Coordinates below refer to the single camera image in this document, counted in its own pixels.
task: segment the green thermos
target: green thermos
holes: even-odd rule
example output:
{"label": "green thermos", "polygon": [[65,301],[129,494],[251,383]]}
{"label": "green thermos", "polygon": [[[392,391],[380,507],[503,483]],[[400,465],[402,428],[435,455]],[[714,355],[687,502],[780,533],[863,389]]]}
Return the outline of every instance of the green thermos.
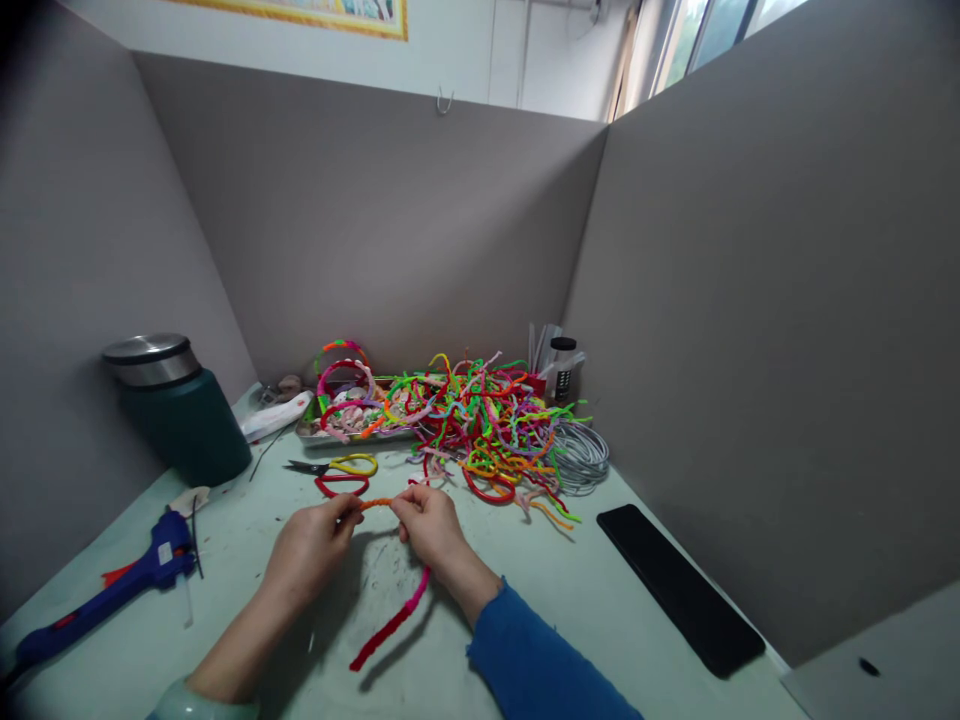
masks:
{"label": "green thermos", "polygon": [[219,485],[253,459],[216,377],[183,335],[137,335],[103,359],[120,381],[120,406],[160,459],[193,486]]}

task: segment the hand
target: hand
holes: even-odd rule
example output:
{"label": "hand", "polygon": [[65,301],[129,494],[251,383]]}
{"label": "hand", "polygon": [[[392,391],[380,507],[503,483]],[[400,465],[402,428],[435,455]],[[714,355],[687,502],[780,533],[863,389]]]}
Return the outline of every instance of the hand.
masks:
{"label": "hand", "polygon": [[400,519],[400,542],[413,545],[474,627],[503,583],[463,537],[453,500],[440,490],[411,485],[393,499],[390,509]]}
{"label": "hand", "polygon": [[190,690],[227,704],[253,699],[270,653],[343,562],[353,529],[363,522],[360,504],[353,495],[337,495],[290,516],[260,589],[187,679]]}
{"label": "hand", "polygon": [[313,602],[343,562],[354,528],[363,522],[360,505],[360,498],[343,494],[291,515],[277,536],[258,593],[295,610]]}

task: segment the metal tray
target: metal tray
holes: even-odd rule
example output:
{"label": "metal tray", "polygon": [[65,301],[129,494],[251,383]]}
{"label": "metal tray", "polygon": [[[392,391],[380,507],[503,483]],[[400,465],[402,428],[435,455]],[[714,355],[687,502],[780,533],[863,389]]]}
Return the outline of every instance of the metal tray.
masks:
{"label": "metal tray", "polygon": [[[377,379],[377,384],[382,386],[388,386],[390,381],[381,382]],[[310,401],[310,405],[307,406],[307,409],[313,408],[314,411],[319,411],[319,406],[317,404],[317,398],[314,397]],[[297,434],[297,437],[300,438],[300,442],[303,443],[304,448],[325,448],[325,447],[343,447],[343,443],[337,440],[337,438],[332,435],[313,435],[311,434],[310,423],[306,421],[307,410],[304,410],[303,415],[300,416],[300,419],[297,421],[297,427],[294,429],[294,432]],[[413,432],[413,429],[402,430],[400,432],[391,433],[390,435],[383,435],[379,430],[374,430],[369,437],[363,437],[361,433],[347,433],[347,438],[350,440],[350,445],[375,445],[377,443],[388,443],[395,440],[408,440],[414,438],[416,434]]]}

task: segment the person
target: person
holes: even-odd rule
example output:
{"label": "person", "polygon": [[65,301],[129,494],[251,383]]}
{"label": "person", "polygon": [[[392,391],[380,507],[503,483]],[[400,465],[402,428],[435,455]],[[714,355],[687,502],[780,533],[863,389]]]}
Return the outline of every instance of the person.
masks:
{"label": "person", "polygon": [[[148,720],[252,720],[271,652],[342,564],[361,501],[338,495],[298,510],[280,531],[263,582],[193,673]],[[400,541],[433,569],[473,630],[467,657],[507,718],[640,718],[593,665],[550,628],[467,543],[453,500],[413,485],[394,498]]]}

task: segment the pipe cleaner craft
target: pipe cleaner craft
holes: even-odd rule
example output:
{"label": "pipe cleaner craft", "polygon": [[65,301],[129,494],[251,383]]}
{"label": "pipe cleaner craft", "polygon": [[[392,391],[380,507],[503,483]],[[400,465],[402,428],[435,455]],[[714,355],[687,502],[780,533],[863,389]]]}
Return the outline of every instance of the pipe cleaner craft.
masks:
{"label": "pipe cleaner craft", "polygon": [[[345,348],[358,353],[361,360],[339,360],[320,371],[317,358],[317,400],[322,415],[315,422],[326,433],[343,443],[349,434],[369,437],[373,433],[390,435],[413,430],[417,436],[409,463],[421,465],[423,478],[410,482],[445,482],[454,477],[446,468],[454,462],[470,490],[493,505],[519,505],[529,517],[530,508],[542,511],[558,527],[572,531],[574,526],[557,518],[534,498],[545,497],[558,514],[574,523],[581,519],[570,513],[559,495],[563,480],[557,468],[554,446],[556,429],[565,422],[588,422],[576,418],[574,404],[547,408],[533,389],[524,384],[527,373],[518,366],[522,360],[493,366],[500,357],[471,361],[464,359],[451,367],[444,354],[430,361],[442,361],[439,371],[404,373],[380,378],[389,388],[377,385],[363,350],[349,340],[337,340],[324,346],[323,353]],[[338,368],[356,370],[356,381],[336,396],[329,394],[327,381]],[[524,483],[529,489],[524,490]],[[363,503],[361,510],[389,505],[383,498]],[[430,568],[413,596],[367,643],[350,664],[359,671],[383,642],[397,631],[420,603],[430,581]]]}

